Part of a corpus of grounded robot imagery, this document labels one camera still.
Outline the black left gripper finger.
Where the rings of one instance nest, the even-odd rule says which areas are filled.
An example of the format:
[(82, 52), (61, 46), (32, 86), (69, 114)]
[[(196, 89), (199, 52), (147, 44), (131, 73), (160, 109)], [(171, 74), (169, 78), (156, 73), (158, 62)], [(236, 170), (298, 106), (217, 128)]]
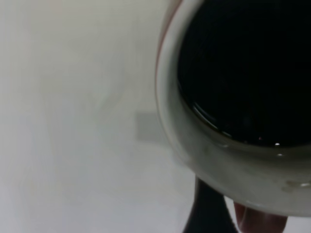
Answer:
[(194, 203), (184, 233), (237, 233), (223, 195), (196, 178)]

